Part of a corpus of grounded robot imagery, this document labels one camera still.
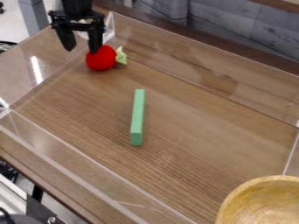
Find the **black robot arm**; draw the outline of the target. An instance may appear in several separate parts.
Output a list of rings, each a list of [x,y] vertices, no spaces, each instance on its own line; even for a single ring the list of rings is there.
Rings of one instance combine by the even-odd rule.
[[[103,46],[106,16],[93,10],[93,0],[61,0],[61,9],[51,10],[51,28],[57,31],[61,43],[67,51],[78,45],[75,32],[89,34],[89,49],[95,53]]]

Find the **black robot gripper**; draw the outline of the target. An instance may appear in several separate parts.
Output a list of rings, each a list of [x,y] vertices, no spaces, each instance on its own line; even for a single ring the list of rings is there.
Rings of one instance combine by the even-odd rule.
[[[78,44],[74,31],[89,32],[89,49],[95,53],[103,46],[106,16],[95,11],[83,15],[69,15],[63,10],[51,10],[49,15],[51,28],[57,30],[65,49],[71,52]]]

